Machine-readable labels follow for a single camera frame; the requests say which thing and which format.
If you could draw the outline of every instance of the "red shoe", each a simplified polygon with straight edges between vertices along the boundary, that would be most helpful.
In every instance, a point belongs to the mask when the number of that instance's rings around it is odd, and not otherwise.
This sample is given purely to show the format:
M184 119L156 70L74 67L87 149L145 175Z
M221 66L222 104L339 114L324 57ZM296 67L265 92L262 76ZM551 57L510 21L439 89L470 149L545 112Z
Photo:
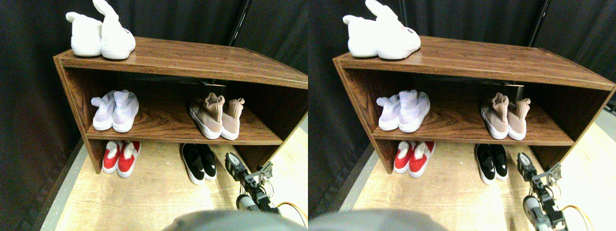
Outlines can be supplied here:
M120 177L127 178L131 176L139 153L141 153L141 142L126 142L122 148L122 152L120 152L120 158L118 160L118 175L120 175Z
M422 141L417 144L414 155L411 155L411 159L408 161L408 174L411 175L412 178L419 178L423 175L423 172L426 170L426 166L428 165L428 161L434 153L434 148L436 148L436 143L434 142Z
M409 145L406 141L401 141L398 144L398 153L395 154L394 160L394 171L400 174L403 174L408 171L408 161L413 156L413 148L415 147L415 142L411 141Z
M113 173L118 169L119 152L122 149L122 141L110 140L107 142L105 156L103 156L102 170L104 173Z

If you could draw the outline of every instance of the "shoe rack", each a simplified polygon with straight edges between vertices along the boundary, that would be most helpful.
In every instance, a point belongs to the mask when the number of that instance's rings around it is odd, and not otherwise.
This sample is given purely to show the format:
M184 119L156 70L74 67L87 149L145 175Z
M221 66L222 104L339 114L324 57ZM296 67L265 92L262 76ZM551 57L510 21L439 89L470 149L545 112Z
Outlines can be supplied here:
M403 60L350 53L333 59L389 174L400 140L529 145L548 169L574 148L615 91L611 81L544 49L420 37L421 48ZM496 140L488 133L480 104L506 91L502 84L485 84L488 80L524 86L524 98L531 99L525 139ZM431 101L421 127L413 133L380 130L383 108L376 99L412 89Z
M126 60L78 57L68 50L54 56L73 116L96 173L108 140L234 145L250 170L266 163L308 113L308 76L280 62L237 47L136 37ZM207 139L190 118L187 105L205 99L208 86L123 78L127 72L227 80L225 100L244 98L236 140ZM132 129L96 131L93 97L127 89L139 100Z

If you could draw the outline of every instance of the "light wood floor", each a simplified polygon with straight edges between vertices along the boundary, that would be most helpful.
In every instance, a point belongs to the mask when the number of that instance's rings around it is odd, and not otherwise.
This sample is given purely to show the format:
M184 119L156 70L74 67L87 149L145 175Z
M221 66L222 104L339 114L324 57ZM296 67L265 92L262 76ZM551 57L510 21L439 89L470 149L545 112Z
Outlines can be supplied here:
M473 144L437 143L422 177L388 175L378 161L354 209L409 209L426 213L449 230L532 230L522 200L530 185L516 168L517 153L528 147L505 146L509 177L485 185L480 178ZM616 142L593 124L562 163L559 185L562 198L556 204L576 205L586 212L596 230L613 228L616 207ZM531 156L538 167L534 156ZM579 213L565 210L569 230L586 230Z
M97 175L89 158L83 163L56 230L161 230L176 217L208 209L236 209L240 183L224 169L232 146L212 145L218 162L216 180L194 185L188 178L178 144L144 142L132 175ZM308 211L308 136L297 129L273 158L272 202L288 201ZM290 206L285 217L302 223Z

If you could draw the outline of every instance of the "sneaker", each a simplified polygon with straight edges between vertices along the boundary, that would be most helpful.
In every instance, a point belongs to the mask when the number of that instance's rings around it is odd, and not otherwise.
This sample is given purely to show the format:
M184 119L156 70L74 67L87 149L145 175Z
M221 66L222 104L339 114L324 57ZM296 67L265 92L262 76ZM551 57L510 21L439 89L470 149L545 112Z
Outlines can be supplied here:
M400 92L400 130L415 132L430 111L430 99L416 90Z
M113 112L116 107L114 93L115 91L110 91L102 98L94 97L91 100L92 105L99 108L92 119L92 126L98 131L104 131L113 126Z
M132 129L135 116L139 112L137 96L127 90L113 93L116 108L113 111L113 130L116 132L128 132Z
M135 49L135 37L122 28L118 14L105 0L93 0L94 7L105 16L101 29L100 52L108 59L126 59Z
M222 133L222 105L225 98L209 93L205 100L195 99L190 103L190 117L197 123L201 133L208 139L217 139Z
M376 15L376 53L382 59L405 59L421 47L414 30L404 27L388 6L366 0L366 6Z
M347 15L342 18L349 26L349 51L353 57L367 58L376 56L376 22Z
M475 145L475 159L477 160L477 165L479 166L481 180L483 180L487 185L494 183L494 177L496 175L494 164L492 163L492 154L490 152L491 149L489 144Z
M422 141L413 149L413 155L411 155L408 161L408 174L411 175L412 178L419 178L423 175L428 166L428 161L430 161L430 157L434 154L435 148L436 143Z
M222 133L221 136L228 140L235 140L240 135L240 115L244 109L244 99L234 99L229 101L229 107L222 114Z
M73 24L71 48L77 56L100 55L100 30L102 23L94 18L75 12L67 13L67 20Z
M530 110L530 99L510 103L507 111L509 137L514 140L522 140L526 137L526 114Z
M506 180L509 175L507 168L507 152L502 144L491 144L490 153L492 154L492 163L496 169L496 178Z
M118 175L122 178L128 178L135 168L137 157L141 153L141 142L127 141L120 152L118 159Z
M413 155L413 148L415 147L415 142L411 142L412 146L406 142L401 141L398 144L398 153L395 154L394 160L394 171L400 174L403 174L408 171L408 161L411 159Z
M113 173L118 169L119 152L122 150L122 141L110 140L107 142L105 155L103 156L103 166L101 169L104 173Z
M376 99L376 104L383 107L379 118L379 128L383 131L391 131L398 128L400 116L400 100L398 94L390 98L381 97Z
M494 139L504 139L508 133L507 107L509 98L506 95L497 93L492 100L488 100L481 105L481 118L485 121L490 135Z

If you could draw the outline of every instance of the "shelf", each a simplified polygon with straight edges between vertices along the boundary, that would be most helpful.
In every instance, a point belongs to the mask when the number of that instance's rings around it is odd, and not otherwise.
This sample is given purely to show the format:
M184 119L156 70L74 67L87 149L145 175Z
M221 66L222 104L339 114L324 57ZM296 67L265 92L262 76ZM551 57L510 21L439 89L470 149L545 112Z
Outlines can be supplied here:
M530 105L526 117L527 134L524 140L506 137L494 139L488 133L479 114L480 105L475 102L431 100L430 112L421 127L415 132L404 133L400 129L383 131L379 127L372 136L385 140L425 140L480 144L518 144L571 146L573 140L537 104Z
M227 145L280 145L282 140L274 134L248 108L240 117L240 136L236 140L223 137L207 139L188 115L181 102L139 100L139 112L129 132L119 133L113 129L96 131L90 126L88 139L141 140L155 142L227 144Z
M126 60L56 55L63 67L226 79L308 89L308 76L253 51L211 44L135 37Z
M534 48L421 37L421 48L403 60L334 58L341 68L390 70L524 81L611 91L614 83L569 60Z

